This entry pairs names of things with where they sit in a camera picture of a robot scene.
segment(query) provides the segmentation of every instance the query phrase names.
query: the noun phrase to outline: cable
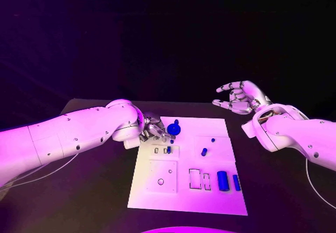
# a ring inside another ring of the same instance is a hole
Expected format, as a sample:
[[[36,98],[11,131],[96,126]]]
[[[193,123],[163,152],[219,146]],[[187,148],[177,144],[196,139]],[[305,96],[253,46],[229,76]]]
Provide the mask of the cable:
[[[24,177],[27,177],[28,175],[31,175],[37,170],[40,170],[47,164],[41,165],[40,167],[37,167],[30,173],[27,173],[26,175],[23,175],[20,178],[8,181],[2,186],[5,186],[8,183],[15,182],[17,180],[23,179]]]
[[[2,189],[0,188],[0,191],[5,190],[5,189],[8,189],[8,188],[13,188],[13,187],[15,187],[15,186],[18,186],[18,185],[21,185],[21,184],[26,184],[26,183],[30,183],[30,182],[34,182],[34,181],[40,180],[41,178],[44,178],[46,176],[49,176],[50,174],[53,174],[56,171],[59,171],[59,170],[69,164],[69,162],[73,160],[73,158],[72,158],[52,173],[49,173],[47,175],[44,175],[43,177],[40,177],[40,178],[37,178],[37,179],[34,179],[34,180],[31,180],[31,181],[18,183],[18,184],[15,184],[15,185],[7,187],[7,188],[2,188]]]
[[[307,178],[308,178],[308,182],[310,182],[310,185],[311,185],[311,188],[315,192],[315,194],[318,195],[318,197],[324,200],[324,202],[336,209],[336,207],[326,201],[326,199],[320,196],[313,184],[311,184],[311,180],[310,180],[310,174],[308,174],[308,160],[305,159],[305,173],[307,173]]]

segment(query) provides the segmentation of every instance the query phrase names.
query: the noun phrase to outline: dark table surface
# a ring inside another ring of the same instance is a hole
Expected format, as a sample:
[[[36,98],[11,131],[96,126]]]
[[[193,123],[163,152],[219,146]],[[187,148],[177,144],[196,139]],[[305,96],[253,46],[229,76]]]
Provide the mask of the dark table surface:
[[[62,114],[108,102],[72,99]],[[252,115],[236,115],[210,103],[132,103],[161,116],[226,120],[248,216],[128,209],[138,148],[125,150],[109,139],[49,177],[8,191],[0,202],[0,232],[138,233],[170,226],[242,233],[334,232],[336,210],[310,187],[304,156],[294,149],[271,153],[246,137],[240,125]],[[24,181],[52,172],[69,159],[54,161]],[[308,167],[315,189],[336,204],[336,173],[311,163]]]

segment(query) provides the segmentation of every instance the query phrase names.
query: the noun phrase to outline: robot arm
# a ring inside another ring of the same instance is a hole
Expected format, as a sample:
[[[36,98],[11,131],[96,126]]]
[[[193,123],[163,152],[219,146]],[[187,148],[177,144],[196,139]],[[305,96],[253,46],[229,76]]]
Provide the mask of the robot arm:
[[[313,163],[336,170],[336,123],[310,120],[292,106],[272,104],[249,81],[229,83],[216,92],[232,88],[229,102],[212,103],[238,114],[255,111],[252,120],[242,125],[246,136],[256,137],[268,151],[295,148]]]
[[[0,187],[18,174],[103,144],[111,137],[132,148],[150,137],[165,140],[160,117],[145,117],[128,100],[115,100],[0,132]]]

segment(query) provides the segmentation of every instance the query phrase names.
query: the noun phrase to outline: white board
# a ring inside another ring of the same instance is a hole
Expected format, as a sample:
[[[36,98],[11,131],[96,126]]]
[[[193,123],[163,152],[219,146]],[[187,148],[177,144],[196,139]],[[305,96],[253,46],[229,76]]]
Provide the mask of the white board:
[[[139,145],[126,207],[246,215],[232,178],[238,172],[225,120],[161,117],[164,126],[176,119],[181,130],[173,144],[150,139]],[[226,171],[229,191],[219,191],[217,171]]]

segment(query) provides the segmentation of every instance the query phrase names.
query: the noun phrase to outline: small blue cylinder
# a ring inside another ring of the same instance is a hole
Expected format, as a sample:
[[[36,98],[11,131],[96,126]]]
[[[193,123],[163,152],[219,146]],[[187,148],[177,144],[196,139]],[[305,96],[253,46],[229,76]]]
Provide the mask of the small blue cylinder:
[[[227,181],[227,174],[226,171],[219,171],[216,173],[217,177],[217,186],[220,191],[229,191],[229,181]]]
[[[201,151],[201,153],[200,153],[200,155],[201,155],[201,156],[204,156],[204,155],[206,155],[206,151],[207,151],[207,149],[206,149],[206,148],[203,148],[203,151]]]
[[[238,175],[233,175],[233,182],[235,182],[235,188],[236,188],[236,191],[240,191]]]

